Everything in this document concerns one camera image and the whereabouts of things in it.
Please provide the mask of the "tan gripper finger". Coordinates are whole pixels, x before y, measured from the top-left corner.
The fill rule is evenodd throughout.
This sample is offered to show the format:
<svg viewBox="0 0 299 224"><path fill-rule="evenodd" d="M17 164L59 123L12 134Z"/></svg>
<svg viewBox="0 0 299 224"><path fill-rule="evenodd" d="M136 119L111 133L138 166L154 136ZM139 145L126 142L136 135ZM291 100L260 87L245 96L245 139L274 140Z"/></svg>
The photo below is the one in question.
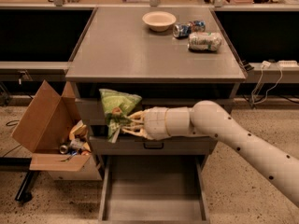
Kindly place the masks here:
<svg viewBox="0 0 299 224"><path fill-rule="evenodd" d="M123 126L121 130L124 133L129 133L134 136L144 137L147 138L148 134L144 129L143 125L134 125L134 126Z"/></svg>
<svg viewBox="0 0 299 224"><path fill-rule="evenodd" d="M131 115L125 115L119 107L112 109L112 118L117 120L128 120L130 122L143 122L144 112L137 111Z"/></svg>

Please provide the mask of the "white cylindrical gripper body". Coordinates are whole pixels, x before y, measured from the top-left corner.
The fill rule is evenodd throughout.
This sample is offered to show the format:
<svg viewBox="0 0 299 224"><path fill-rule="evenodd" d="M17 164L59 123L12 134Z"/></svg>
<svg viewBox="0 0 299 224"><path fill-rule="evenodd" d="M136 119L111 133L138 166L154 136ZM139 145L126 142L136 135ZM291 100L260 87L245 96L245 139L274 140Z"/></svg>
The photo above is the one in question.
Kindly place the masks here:
<svg viewBox="0 0 299 224"><path fill-rule="evenodd" d="M162 140L169 137L165 125L167 108L153 107L146 111L144 117L144 129L148 139Z"/></svg>

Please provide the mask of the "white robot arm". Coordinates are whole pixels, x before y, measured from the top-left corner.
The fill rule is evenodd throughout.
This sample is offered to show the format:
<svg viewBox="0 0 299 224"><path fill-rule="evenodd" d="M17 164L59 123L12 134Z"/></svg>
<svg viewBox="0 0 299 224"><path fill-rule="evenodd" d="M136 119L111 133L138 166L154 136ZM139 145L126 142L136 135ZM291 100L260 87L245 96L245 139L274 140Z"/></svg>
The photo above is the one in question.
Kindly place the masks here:
<svg viewBox="0 0 299 224"><path fill-rule="evenodd" d="M149 140L209 136L222 142L299 206L299 160L240 126L220 105L200 101L193 107L153 107L125 116L113 115L117 131Z"/></svg>

